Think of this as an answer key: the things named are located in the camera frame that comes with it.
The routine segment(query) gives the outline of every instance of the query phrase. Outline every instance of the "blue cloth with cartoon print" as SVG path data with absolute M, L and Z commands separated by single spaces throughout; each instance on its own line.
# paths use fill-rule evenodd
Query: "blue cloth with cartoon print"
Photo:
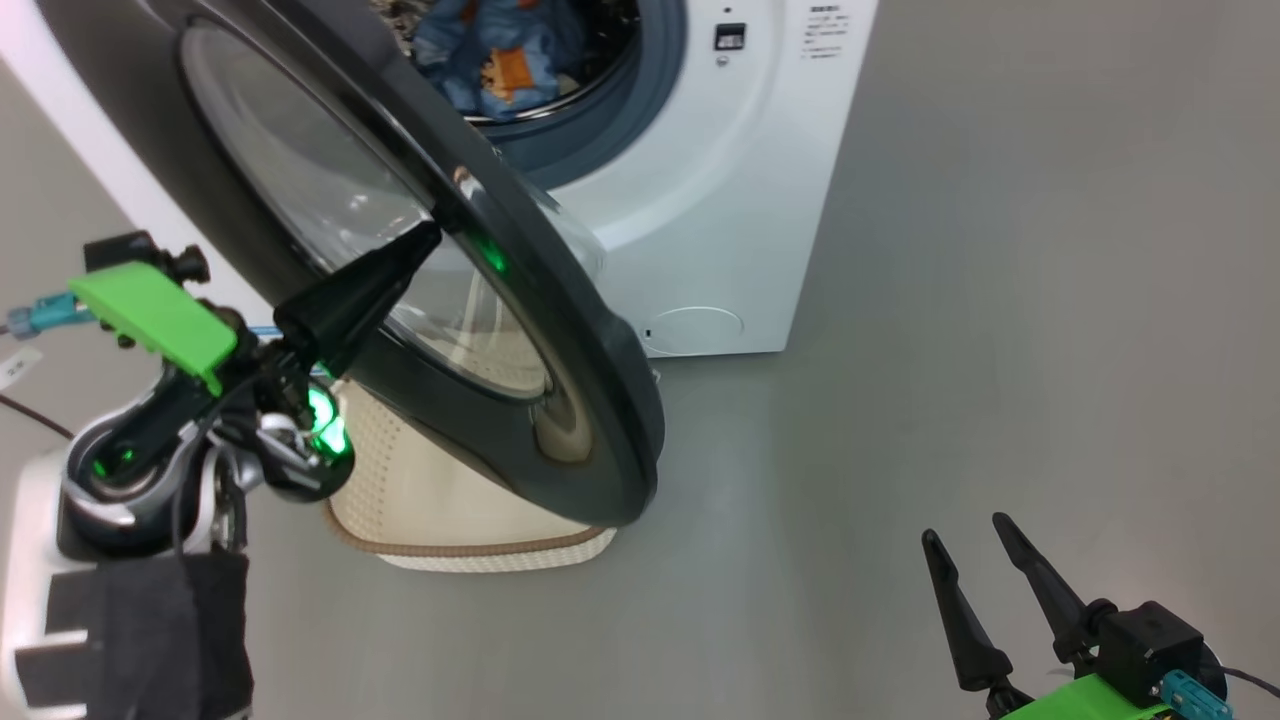
M 507 120 L 559 96 L 585 41 L 572 0 L 439 0 L 413 61 L 460 113 Z

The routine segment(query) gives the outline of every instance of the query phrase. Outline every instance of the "laundry basket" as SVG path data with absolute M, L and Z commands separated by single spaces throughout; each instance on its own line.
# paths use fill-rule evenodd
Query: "laundry basket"
M 585 562 L 613 539 L 498 487 L 358 384 L 337 395 L 356 469 L 324 511 L 344 543 L 410 570 L 509 573 Z

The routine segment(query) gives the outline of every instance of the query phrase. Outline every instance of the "door glass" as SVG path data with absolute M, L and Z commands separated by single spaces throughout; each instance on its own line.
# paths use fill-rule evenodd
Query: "door glass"
M 332 272 L 430 218 L 429 202 L 349 126 L 234 35 L 193 26 L 182 38 L 182 63 L 228 154 L 319 265 Z M 534 199 L 594 277 L 604 256 L 595 236 L 545 193 Z M 448 236 L 388 325 L 454 373 L 509 397 L 538 397 L 549 384 L 520 323 Z

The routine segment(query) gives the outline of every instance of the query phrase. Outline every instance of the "open round door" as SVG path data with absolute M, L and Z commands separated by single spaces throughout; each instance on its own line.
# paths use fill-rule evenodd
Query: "open round door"
M 448 236 L 352 375 L 564 518 L 635 520 L 662 405 L 594 236 L 508 168 L 358 0 L 40 0 L 90 91 L 270 302 L 424 219 Z

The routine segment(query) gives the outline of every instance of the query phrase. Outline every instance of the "blue cloth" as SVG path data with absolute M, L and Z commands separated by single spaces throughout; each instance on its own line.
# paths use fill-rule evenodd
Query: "blue cloth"
M 582 61 L 572 0 L 439 0 L 413 33 L 419 69 L 466 114 L 506 120 L 559 96 Z

